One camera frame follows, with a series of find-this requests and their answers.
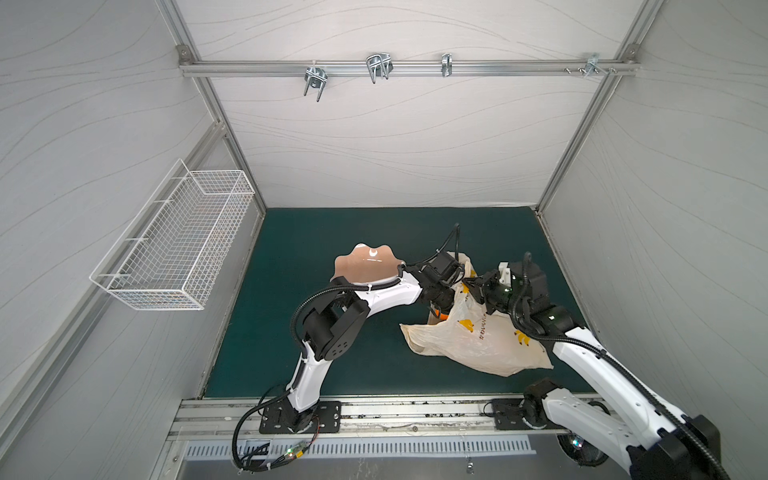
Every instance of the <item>metal vent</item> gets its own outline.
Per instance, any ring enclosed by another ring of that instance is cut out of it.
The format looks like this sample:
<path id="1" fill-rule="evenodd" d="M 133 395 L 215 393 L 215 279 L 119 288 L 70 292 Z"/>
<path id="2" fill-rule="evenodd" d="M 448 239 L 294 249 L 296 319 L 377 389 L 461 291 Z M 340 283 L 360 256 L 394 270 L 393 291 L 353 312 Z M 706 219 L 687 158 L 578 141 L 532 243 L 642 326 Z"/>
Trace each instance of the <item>metal vent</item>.
<path id="1" fill-rule="evenodd" d="M 271 441 L 271 458 L 284 453 L 299 439 Z M 238 442 L 240 455 L 267 443 L 262 439 Z M 189 442 L 186 460 L 227 460 L 231 444 L 227 440 Z M 527 435 L 453 435 L 425 437 L 331 438 L 317 439 L 306 453 L 307 458 L 388 458 L 388 457 L 489 457 L 502 455 L 535 455 Z"/>

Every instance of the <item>aluminum rail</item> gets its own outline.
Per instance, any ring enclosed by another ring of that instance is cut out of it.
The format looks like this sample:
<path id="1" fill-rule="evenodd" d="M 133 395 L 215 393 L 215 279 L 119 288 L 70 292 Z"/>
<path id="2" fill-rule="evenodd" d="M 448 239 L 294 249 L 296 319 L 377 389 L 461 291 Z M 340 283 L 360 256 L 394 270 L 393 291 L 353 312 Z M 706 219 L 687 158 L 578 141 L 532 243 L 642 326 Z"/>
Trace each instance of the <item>aluminum rail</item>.
<path id="1" fill-rule="evenodd" d="M 577 394 L 585 400 L 601 400 L 597 393 Z M 402 435 L 547 435 L 565 429 L 497 430 L 485 411 L 492 399 L 522 399 L 515 394 L 458 396 L 332 396 L 323 401 L 342 403 L 338 433 L 326 437 L 382 437 Z M 183 400 L 171 424 L 167 440 L 231 439 L 240 417 L 257 399 Z M 286 434 L 261 434 L 261 415 L 253 414 L 240 430 L 240 439 L 282 438 Z"/>
<path id="2" fill-rule="evenodd" d="M 304 77 L 308 67 L 322 68 L 329 77 L 368 77 L 364 61 L 197 61 L 179 68 L 185 77 Z M 393 77 L 441 77 L 440 61 L 392 60 Z M 522 77 L 543 75 L 581 76 L 587 60 L 523 60 L 452 62 L 451 76 Z M 599 60 L 592 75 L 634 75 L 638 63 Z"/>
<path id="3" fill-rule="evenodd" d="M 621 45 L 619 45 L 616 56 L 627 63 L 637 60 L 637 52 L 640 50 L 641 42 L 648 33 L 650 26 L 654 23 L 654 19 L 658 15 L 663 3 L 664 0 L 645 0 L 637 12 L 637 16 L 632 22 L 627 35 L 624 37 Z M 568 171 L 571 163 L 573 163 L 573 160 L 578 156 L 581 147 L 584 146 L 584 142 L 592 131 L 592 127 L 616 91 L 620 80 L 621 77 L 604 78 L 600 86 L 598 86 L 598 90 L 594 93 L 592 102 L 590 102 L 587 111 L 584 113 L 584 117 L 571 138 L 571 142 L 566 147 L 563 156 L 558 162 L 558 166 L 554 169 L 554 173 L 544 188 L 544 193 L 536 205 L 537 215 L 543 215 L 547 206 L 552 202 L 554 193 L 563 181 L 565 173 Z"/>

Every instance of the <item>black mounting plate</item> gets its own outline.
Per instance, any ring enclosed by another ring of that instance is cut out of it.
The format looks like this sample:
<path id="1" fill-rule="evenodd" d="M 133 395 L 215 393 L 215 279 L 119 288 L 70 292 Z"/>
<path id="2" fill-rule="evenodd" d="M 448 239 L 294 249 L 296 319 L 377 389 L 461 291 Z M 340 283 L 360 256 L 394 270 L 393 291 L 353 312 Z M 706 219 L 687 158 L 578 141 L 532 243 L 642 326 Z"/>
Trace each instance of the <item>black mounting plate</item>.
<path id="1" fill-rule="evenodd" d="M 341 402 L 318 402 L 315 415 L 319 417 L 320 433 L 338 433 L 341 423 Z M 314 433 L 317 423 L 313 420 L 302 432 L 292 432 L 289 423 L 284 419 L 280 404 L 266 407 L 261 414 L 259 433 Z"/>
<path id="2" fill-rule="evenodd" d="M 548 422 L 543 429 L 533 429 L 523 421 L 523 409 L 520 402 L 523 399 L 493 399 L 490 401 L 493 407 L 493 422 L 497 430 L 556 430 L 562 429 L 560 425 Z"/>

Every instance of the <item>metal grille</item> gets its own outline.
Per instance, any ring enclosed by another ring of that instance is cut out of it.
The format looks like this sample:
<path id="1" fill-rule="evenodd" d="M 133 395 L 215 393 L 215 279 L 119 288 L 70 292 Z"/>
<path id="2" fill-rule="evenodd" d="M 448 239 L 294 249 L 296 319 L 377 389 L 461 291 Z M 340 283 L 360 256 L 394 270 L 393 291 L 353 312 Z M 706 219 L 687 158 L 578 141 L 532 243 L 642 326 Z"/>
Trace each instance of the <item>metal grille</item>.
<path id="1" fill-rule="evenodd" d="M 269 441 L 268 455 L 255 458 L 276 458 L 300 439 L 288 438 Z M 241 440 L 237 443 L 240 455 L 251 453 L 267 443 L 263 439 Z M 224 460 L 232 454 L 226 440 L 200 440 L 189 442 L 185 460 Z M 389 458 L 389 457 L 489 457 L 503 455 L 535 455 L 527 435 L 444 435 L 428 437 L 387 438 L 319 438 L 310 447 L 305 458 Z"/>
<path id="2" fill-rule="evenodd" d="M 136 310 L 203 309 L 252 196 L 241 170 L 187 171 L 119 268 L 91 279 Z"/>

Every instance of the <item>black cable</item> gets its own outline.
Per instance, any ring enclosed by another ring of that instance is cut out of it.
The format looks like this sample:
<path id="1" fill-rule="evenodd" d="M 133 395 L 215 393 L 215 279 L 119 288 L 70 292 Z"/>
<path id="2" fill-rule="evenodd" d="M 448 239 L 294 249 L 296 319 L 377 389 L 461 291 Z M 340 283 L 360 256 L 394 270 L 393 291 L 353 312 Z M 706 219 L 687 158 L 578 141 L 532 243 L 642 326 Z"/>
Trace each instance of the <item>black cable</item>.
<path id="1" fill-rule="evenodd" d="M 310 443 L 306 447 L 304 447 L 304 450 L 302 450 L 302 452 L 306 452 L 307 450 L 309 450 L 312 444 L 315 442 L 315 440 L 317 440 L 317 436 L 320 435 L 320 417 L 315 415 L 314 417 L 312 417 L 312 421 L 317 422 L 317 430 L 315 430 L 315 435 L 312 435 L 312 440 L 310 440 Z"/>
<path id="2" fill-rule="evenodd" d="M 278 403 L 280 400 L 286 398 L 289 394 L 290 394 L 290 390 L 286 390 L 285 392 L 283 392 L 279 396 L 276 396 L 273 399 L 267 400 L 266 402 L 259 402 L 256 406 L 254 406 L 253 408 L 251 408 L 247 412 L 245 412 L 245 415 L 240 417 L 240 420 L 237 422 L 237 425 L 235 426 L 235 431 L 232 434 L 232 461 L 234 462 L 235 466 L 238 467 L 240 470 L 249 470 L 249 471 L 252 471 L 252 472 L 263 472 L 263 470 L 259 470 L 259 468 L 262 468 L 262 467 L 253 468 L 253 467 L 250 467 L 249 465 L 248 466 L 243 465 L 243 459 L 241 459 L 240 455 L 238 455 L 238 453 L 237 453 L 237 437 L 238 437 L 238 435 L 240 435 L 240 429 L 243 427 L 243 424 L 248 419 L 248 417 L 250 417 L 254 413 L 258 412 L 259 410 L 261 410 L 261 409 L 263 409 L 265 407 L 268 407 L 270 405 L 274 405 L 275 403 Z M 275 464 L 276 464 L 276 462 L 272 462 L 272 465 L 274 465 L 276 467 L 277 466 L 282 466 L 282 465 L 275 465 Z"/>
<path id="3" fill-rule="evenodd" d="M 299 322 L 299 317 L 301 316 L 301 312 L 304 311 L 305 308 L 308 307 L 313 301 L 317 299 L 317 297 L 325 295 L 326 293 L 331 292 L 367 292 L 368 290 L 383 290 L 385 288 L 390 288 L 391 286 L 395 286 L 398 283 L 400 283 L 399 278 L 395 278 L 391 282 L 387 283 L 380 283 L 379 285 L 332 285 L 327 286 L 326 288 L 319 290 L 315 293 L 313 293 L 309 298 L 304 300 L 301 305 L 296 308 L 296 311 L 293 312 L 293 315 L 290 317 L 290 336 L 293 339 L 293 341 L 299 346 L 302 352 L 304 352 L 304 344 L 301 342 L 301 338 L 299 337 L 299 332 L 296 329 L 296 325 Z"/>
<path id="4" fill-rule="evenodd" d="M 266 390 L 266 392 L 264 392 L 264 395 L 261 396 L 261 398 L 259 399 L 259 403 L 263 402 L 264 399 L 266 398 L 266 396 L 269 395 L 271 391 L 273 391 L 277 387 L 283 386 L 285 384 L 286 384 L 285 382 L 280 382 L 280 383 L 276 383 L 276 384 L 272 385 L 270 388 L 268 388 Z"/>
<path id="5" fill-rule="evenodd" d="M 451 241 L 451 237 L 453 237 L 454 233 L 456 235 L 456 251 L 454 252 L 454 256 L 456 258 L 456 261 L 458 262 L 458 223 L 454 223 L 453 228 L 451 229 L 451 233 L 448 234 L 448 236 L 445 238 L 445 242 L 442 243 L 440 248 L 436 252 L 434 252 L 429 258 L 425 258 L 424 260 L 420 262 L 414 262 L 414 263 L 406 263 L 406 266 L 414 266 L 419 265 L 420 263 L 427 263 L 433 261 L 443 250 L 445 250 L 445 247 L 448 245 L 448 242 Z"/>
<path id="6" fill-rule="evenodd" d="M 240 459 L 240 461 L 243 463 L 243 465 L 250 465 L 250 462 L 246 464 L 246 460 L 250 460 L 251 457 L 255 455 L 266 455 L 270 450 L 270 443 L 267 442 L 263 445 L 259 445 L 258 447 L 254 448 L 250 453 L 247 453 L 243 455 L 243 457 Z"/>
<path id="7" fill-rule="evenodd" d="M 491 400 L 490 402 L 486 402 L 486 404 L 482 406 L 482 414 L 492 419 L 496 417 L 496 415 L 494 413 L 488 413 L 485 411 L 485 407 L 489 405 L 495 407 L 499 412 L 507 411 L 507 412 L 513 412 L 517 414 L 521 411 L 521 408 L 519 406 L 507 405 L 506 403 L 501 403 L 497 399 L 494 399 L 494 400 Z"/>
<path id="8" fill-rule="evenodd" d="M 532 338 L 534 340 L 537 340 L 539 342 L 562 342 L 562 343 L 570 343 L 572 345 L 580 346 L 583 349 L 589 350 L 590 352 L 594 353 L 598 356 L 598 358 L 602 358 L 606 362 L 608 362 L 614 369 L 616 369 L 625 379 L 629 381 L 629 383 L 632 384 L 632 386 L 637 389 L 638 392 L 642 394 L 642 396 L 645 397 L 645 399 L 656 409 L 657 412 L 659 412 L 661 415 L 664 416 L 667 420 L 669 420 L 672 425 L 675 426 L 676 429 L 679 429 L 683 434 L 685 434 L 686 437 L 690 440 L 691 443 L 694 444 L 694 446 L 701 452 L 701 454 L 704 456 L 704 458 L 707 459 L 707 461 L 712 465 L 714 468 L 714 471 L 717 473 L 717 476 L 719 476 L 722 480 L 730 480 L 730 476 L 728 475 L 728 472 L 725 471 L 725 468 L 720 464 L 720 462 L 717 460 L 717 457 L 707 448 L 707 446 L 699 440 L 697 436 L 695 436 L 689 429 L 686 427 L 672 412 L 669 411 L 669 409 L 661 402 L 659 401 L 650 391 L 648 391 L 647 388 L 643 385 L 643 383 L 635 377 L 632 372 L 624 368 L 623 365 L 621 365 L 615 358 L 608 355 L 608 353 L 604 349 L 599 349 L 594 345 L 591 345 L 590 343 L 583 342 L 579 339 L 572 339 L 568 336 L 540 336 L 536 334 L 530 334 L 526 333 L 526 330 L 522 329 L 520 326 L 520 323 L 518 322 L 518 315 L 517 315 L 517 307 L 520 303 L 520 300 L 522 300 L 522 297 L 525 294 L 525 291 L 528 289 L 528 286 L 530 285 L 530 280 L 528 279 L 528 266 L 531 263 L 531 252 L 525 252 L 525 255 L 523 256 L 523 286 L 518 292 L 517 296 L 515 296 L 515 301 L 512 304 L 512 308 L 509 313 L 509 318 L 512 320 L 512 325 L 521 332 L 525 333 L 526 336 L 529 338 Z"/>

